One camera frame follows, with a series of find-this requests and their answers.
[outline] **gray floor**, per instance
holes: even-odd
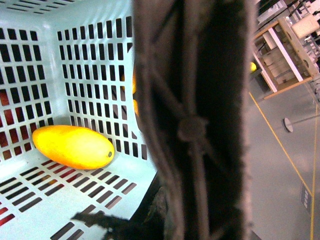
[[[316,119],[294,125],[293,133],[288,133],[282,122],[285,117],[295,122],[314,116],[316,103],[305,85],[263,100],[268,86],[263,79],[253,79],[249,91],[279,139],[248,93],[253,230],[262,240],[320,240],[320,118],[316,155]],[[314,156],[316,181],[311,238],[311,204],[308,212],[300,195],[302,182],[313,192]]]

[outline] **basket floor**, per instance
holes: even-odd
[[[71,221],[71,217],[77,212],[102,211],[129,219],[156,173],[147,164],[139,164],[141,159],[121,154],[95,170],[58,164],[36,149],[23,158],[27,159],[11,162],[5,168],[7,174],[0,175],[4,176],[0,177],[0,240],[19,236],[26,240],[100,239],[104,229]]]

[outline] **light blue basket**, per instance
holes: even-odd
[[[0,0],[0,240],[100,239],[70,218],[129,219],[141,203],[156,169],[133,107],[132,11],[129,0]],[[102,133],[112,163],[47,159],[31,136],[51,124]]]

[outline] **wooden shelf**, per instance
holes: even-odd
[[[264,99],[295,88],[319,75],[284,17],[255,35],[253,57],[273,92]]]

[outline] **yellow fruit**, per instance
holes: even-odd
[[[253,62],[251,62],[250,63],[250,69],[251,69],[251,72],[253,73],[254,71],[257,70],[257,66]]]
[[[125,75],[122,75],[121,77],[121,82],[125,81]],[[135,94],[137,91],[137,86],[136,86],[136,69],[133,69],[133,76],[132,76],[132,94]]]
[[[132,94],[135,94],[137,91],[136,86],[136,68],[133,69],[133,77],[132,77]]]
[[[112,143],[86,127],[54,125],[35,130],[36,148],[51,160],[75,169],[98,169],[115,155]]]
[[[139,117],[139,109],[138,109],[138,102],[137,102],[137,100],[133,100],[133,108],[134,108],[135,114]]]

